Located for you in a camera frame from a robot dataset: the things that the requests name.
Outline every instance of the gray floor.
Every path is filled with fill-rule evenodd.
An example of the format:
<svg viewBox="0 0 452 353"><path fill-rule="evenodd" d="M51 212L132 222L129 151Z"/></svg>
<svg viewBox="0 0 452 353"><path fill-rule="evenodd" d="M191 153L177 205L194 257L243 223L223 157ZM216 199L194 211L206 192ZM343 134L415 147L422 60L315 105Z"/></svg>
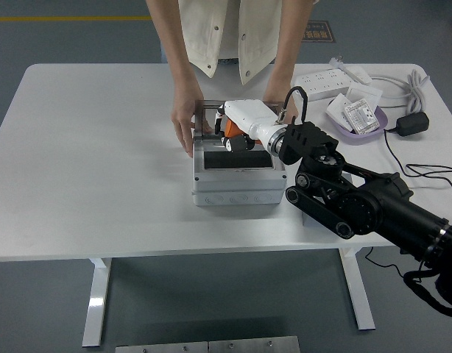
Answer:
<svg viewBox="0 0 452 353"><path fill-rule="evenodd" d="M147 14L142 0L0 1L1 17ZM452 0L322 0L312 18L329 21L336 43L303 44L301 63L335 54L349 63L416 63L452 112ZM32 64L157 63L159 48L149 21L0 22L0 124ZM81 347L88 260L0 263L0 352L281 335L297 335L303 353L452 352L452 318L363 255L371 332L357 330L337 251L115 259L102 345L93 349ZM373 258L403 271L417 266L393 248Z"/></svg>

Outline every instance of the power adapter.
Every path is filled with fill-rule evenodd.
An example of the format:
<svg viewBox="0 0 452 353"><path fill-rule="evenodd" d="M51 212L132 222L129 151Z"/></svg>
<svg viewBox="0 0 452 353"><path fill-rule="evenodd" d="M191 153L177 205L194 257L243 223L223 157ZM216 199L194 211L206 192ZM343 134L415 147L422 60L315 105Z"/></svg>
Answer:
<svg viewBox="0 0 452 353"><path fill-rule="evenodd" d="M429 118L424 112L412 113L396 120L396 127L388 132L397 132L400 136L410 136L429 128Z"/></svg>

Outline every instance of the white vest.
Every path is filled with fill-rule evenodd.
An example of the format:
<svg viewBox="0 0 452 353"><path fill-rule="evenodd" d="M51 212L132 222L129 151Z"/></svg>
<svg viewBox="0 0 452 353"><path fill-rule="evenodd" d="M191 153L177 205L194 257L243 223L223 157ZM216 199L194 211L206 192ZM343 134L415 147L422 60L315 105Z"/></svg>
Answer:
<svg viewBox="0 0 452 353"><path fill-rule="evenodd" d="M191 63L213 77L228 0L179 0ZM281 0L242 0L239 8L239 73L245 85L277 56Z"/></svg>

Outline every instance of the table leg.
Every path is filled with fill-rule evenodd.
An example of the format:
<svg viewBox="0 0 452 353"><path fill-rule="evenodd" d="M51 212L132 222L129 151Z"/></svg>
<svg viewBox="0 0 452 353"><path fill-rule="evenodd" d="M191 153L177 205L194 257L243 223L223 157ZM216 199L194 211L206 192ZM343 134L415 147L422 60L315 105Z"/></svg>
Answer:
<svg viewBox="0 0 452 353"><path fill-rule="evenodd" d="M111 258L91 259L91 262L94 264L92 289L82 347L100 346L108 279L110 278Z"/></svg>
<svg viewBox="0 0 452 353"><path fill-rule="evenodd" d="M370 304L368 303L367 293L365 292L359 264L356 259L356 253L360 249L344 248L339 249L339 253L341 255L342 267L344 268L350 298L352 299L353 312L356 315L357 325L359 329L375 329Z"/></svg>

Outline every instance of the power strip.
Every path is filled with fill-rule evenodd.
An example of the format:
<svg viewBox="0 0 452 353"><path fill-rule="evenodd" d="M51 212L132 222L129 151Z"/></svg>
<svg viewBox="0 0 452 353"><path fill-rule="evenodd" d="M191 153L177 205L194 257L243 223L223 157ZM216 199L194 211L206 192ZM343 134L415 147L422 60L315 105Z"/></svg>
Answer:
<svg viewBox="0 0 452 353"><path fill-rule="evenodd" d="M303 87L308 95L308 101L318 101L336 97L339 93L346 94L352 82L353 80L344 71L337 68L298 76L294 85Z"/></svg>

